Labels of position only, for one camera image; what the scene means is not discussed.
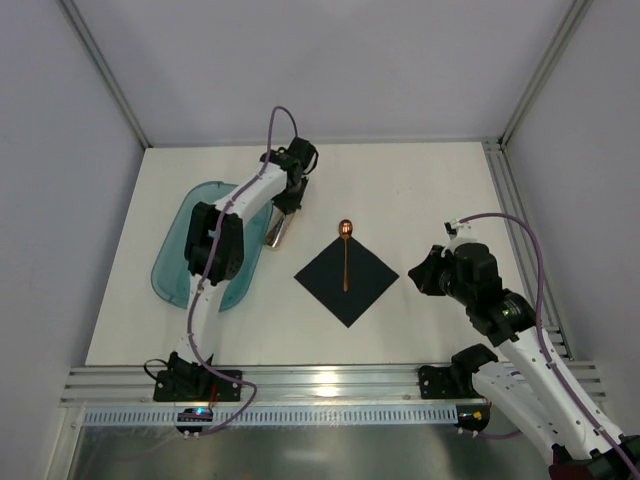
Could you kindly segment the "black paper napkin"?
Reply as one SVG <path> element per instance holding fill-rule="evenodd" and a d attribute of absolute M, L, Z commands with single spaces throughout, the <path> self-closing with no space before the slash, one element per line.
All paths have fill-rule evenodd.
<path fill-rule="evenodd" d="M 347 244 L 348 287 L 344 290 L 344 240 L 326 246 L 294 279 L 345 327 L 351 327 L 399 278 L 355 238 Z"/>

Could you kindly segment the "aluminium front rail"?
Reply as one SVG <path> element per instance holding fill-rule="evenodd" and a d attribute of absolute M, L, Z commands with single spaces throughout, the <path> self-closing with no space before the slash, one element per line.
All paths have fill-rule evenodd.
<path fill-rule="evenodd" d="M 255 384 L 258 403 L 417 403 L 418 364 L 239 366 Z M 155 381 L 140 366 L 78 367 L 70 371 L 63 406 L 149 404 Z"/>

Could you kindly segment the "aluminium rail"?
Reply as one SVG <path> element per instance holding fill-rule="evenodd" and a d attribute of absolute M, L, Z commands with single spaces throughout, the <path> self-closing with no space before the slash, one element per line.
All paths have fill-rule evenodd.
<path fill-rule="evenodd" d="M 518 218 L 533 229 L 527 218 L 506 150 L 496 138 L 483 140 L 482 148 L 502 212 Z M 538 262 L 534 244 L 525 228 L 519 223 L 506 220 L 505 225 L 525 288 L 525 295 L 535 306 L 538 294 Z M 559 354 L 565 360 L 571 361 L 573 360 L 571 347 L 565 335 L 560 311 L 546 279 L 543 279 L 542 293 L 542 324 L 559 348 Z"/>
<path fill-rule="evenodd" d="M 239 366 L 255 384 L 258 403 L 417 403 L 418 364 Z M 63 406 L 149 404 L 155 381 L 140 366 L 78 367 L 70 371 Z"/>

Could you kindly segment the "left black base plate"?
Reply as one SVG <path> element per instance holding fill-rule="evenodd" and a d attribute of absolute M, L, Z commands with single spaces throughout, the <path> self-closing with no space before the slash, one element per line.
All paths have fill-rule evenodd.
<path fill-rule="evenodd" d="M 144 366 L 145 372 L 155 380 L 155 402 L 235 402 L 240 400 L 242 372 L 221 370 L 229 380 L 220 378 L 199 363 L 187 362 L 172 352 L 156 374 Z"/>

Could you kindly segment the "left aluminium frame post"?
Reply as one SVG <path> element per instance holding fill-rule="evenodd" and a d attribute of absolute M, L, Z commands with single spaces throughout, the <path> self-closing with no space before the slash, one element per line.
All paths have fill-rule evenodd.
<path fill-rule="evenodd" d="M 150 148 L 152 144 L 137 119 L 133 108 L 127 100 L 124 91 L 122 90 L 105 55 L 91 32 L 88 23 L 84 19 L 77 2 L 72 0 L 60 0 L 57 1 L 57 4 L 80 41 L 83 49 L 87 53 L 92 65 L 122 115 L 125 123 L 129 127 L 131 133 L 143 149 Z"/>

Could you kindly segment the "aluminium frame post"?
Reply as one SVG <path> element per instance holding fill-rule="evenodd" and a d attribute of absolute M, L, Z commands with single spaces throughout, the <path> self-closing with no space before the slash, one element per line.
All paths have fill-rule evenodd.
<path fill-rule="evenodd" d="M 125 123 L 129 127 L 131 133 L 143 149 L 150 148 L 152 144 L 137 119 L 133 108 L 127 100 L 124 91 L 122 90 L 105 55 L 91 32 L 88 23 L 84 19 L 77 2 L 72 0 L 60 0 L 57 1 L 57 4 L 80 41 L 83 49 L 87 53 L 92 65 L 122 115 Z"/>
<path fill-rule="evenodd" d="M 593 3 L 593 0 L 573 0 L 569 4 L 499 137 L 503 148 L 512 141 Z"/>

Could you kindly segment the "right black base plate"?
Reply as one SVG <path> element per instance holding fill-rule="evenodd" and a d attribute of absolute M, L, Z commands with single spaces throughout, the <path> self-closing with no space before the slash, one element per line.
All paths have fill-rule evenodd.
<path fill-rule="evenodd" d="M 457 364 L 424 365 L 418 369 L 418 382 L 422 399 L 451 400 L 482 397 L 473 388 L 471 371 Z"/>

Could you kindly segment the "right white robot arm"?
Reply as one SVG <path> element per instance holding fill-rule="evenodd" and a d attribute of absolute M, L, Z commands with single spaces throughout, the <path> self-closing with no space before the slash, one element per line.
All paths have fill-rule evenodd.
<path fill-rule="evenodd" d="M 448 368 L 423 368 L 429 392 L 477 395 L 497 406 L 536 446 L 553 479 L 638 478 L 638 436 L 624 434 L 587 394 L 529 302 L 504 288 L 486 245 L 435 245 L 408 276 L 421 293 L 459 302 L 490 342 L 453 355 Z"/>

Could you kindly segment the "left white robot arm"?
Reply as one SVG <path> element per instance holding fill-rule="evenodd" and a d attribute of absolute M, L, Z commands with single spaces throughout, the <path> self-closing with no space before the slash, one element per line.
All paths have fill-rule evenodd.
<path fill-rule="evenodd" d="M 187 330 L 157 374 L 156 401 L 209 398 L 217 378 L 210 371 L 214 332 L 224 293 L 247 256 L 245 227 L 267 204 L 285 215 L 299 210 L 318 157 L 310 141 L 296 137 L 286 148 L 268 149 L 246 183 L 212 204 L 194 206 L 184 248 L 190 274 Z"/>

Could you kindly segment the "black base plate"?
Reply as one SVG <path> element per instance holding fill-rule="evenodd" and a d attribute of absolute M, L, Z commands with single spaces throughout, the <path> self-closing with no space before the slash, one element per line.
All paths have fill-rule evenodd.
<path fill-rule="evenodd" d="M 221 370 L 229 380 L 220 378 L 199 363 L 187 362 L 172 352 L 156 374 L 144 366 L 145 372 L 155 380 L 155 402 L 235 402 L 240 400 L 242 372 Z"/>
<path fill-rule="evenodd" d="M 422 399 L 451 400 L 482 397 L 473 388 L 471 371 L 457 364 L 424 365 L 418 369 L 418 382 Z"/>

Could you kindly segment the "teal plastic basin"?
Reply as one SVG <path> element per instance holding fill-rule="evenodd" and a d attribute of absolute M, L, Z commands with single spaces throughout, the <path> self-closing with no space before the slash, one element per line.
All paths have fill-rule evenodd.
<path fill-rule="evenodd" d="M 164 301 L 182 309 L 189 304 L 190 273 L 184 250 L 194 206 L 199 202 L 215 203 L 235 188 L 234 184 L 210 181 L 197 185 L 184 197 L 151 270 L 152 288 Z M 272 211 L 273 207 L 265 204 L 245 223 L 244 262 L 225 290 L 221 312 L 234 308 L 247 294 L 271 223 Z"/>

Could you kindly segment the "right aluminium frame post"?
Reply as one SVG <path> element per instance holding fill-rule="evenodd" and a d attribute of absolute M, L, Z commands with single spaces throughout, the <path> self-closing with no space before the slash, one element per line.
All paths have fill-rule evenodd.
<path fill-rule="evenodd" d="M 569 4 L 499 137 L 503 148 L 512 141 L 593 3 L 593 0 L 573 0 Z"/>

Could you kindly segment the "right side aluminium rail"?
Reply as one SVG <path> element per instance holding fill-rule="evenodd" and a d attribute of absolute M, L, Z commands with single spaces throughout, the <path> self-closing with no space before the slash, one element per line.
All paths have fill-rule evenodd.
<path fill-rule="evenodd" d="M 496 138 L 483 140 L 482 148 L 502 212 L 518 218 L 533 229 L 527 218 L 506 150 Z M 525 295 L 535 306 L 538 294 L 538 262 L 534 244 L 525 228 L 519 223 L 506 220 L 505 225 L 525 288 Z M 571 347 L 565 335 L 560 311 L 546 279 L 543 279 L 542 293 L 542 324 L 559 348 L 559 354 L 565 360 L 571 361 L 573 360 Z"/>

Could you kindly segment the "copper spoon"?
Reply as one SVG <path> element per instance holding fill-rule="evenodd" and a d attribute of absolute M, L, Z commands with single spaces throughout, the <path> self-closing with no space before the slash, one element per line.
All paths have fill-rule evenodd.
<path fill-rule="evenodd" d="M 349 241 L 353 234 L 353 223 L 343 219 L 339 223 L 339 236 L 343 241 L 343 291 L 349 290 Z"/>

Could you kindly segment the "beige cutlery case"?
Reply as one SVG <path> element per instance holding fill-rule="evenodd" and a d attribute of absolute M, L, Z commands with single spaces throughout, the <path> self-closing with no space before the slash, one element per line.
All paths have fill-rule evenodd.
<path fill-rule="evenodd" d="M 278 213 L 276 215 L 275 221 L 264 239 L 264 245 L 267 248 L 278 249 L 280 247 L 294 217 L 294 213 Z"/>

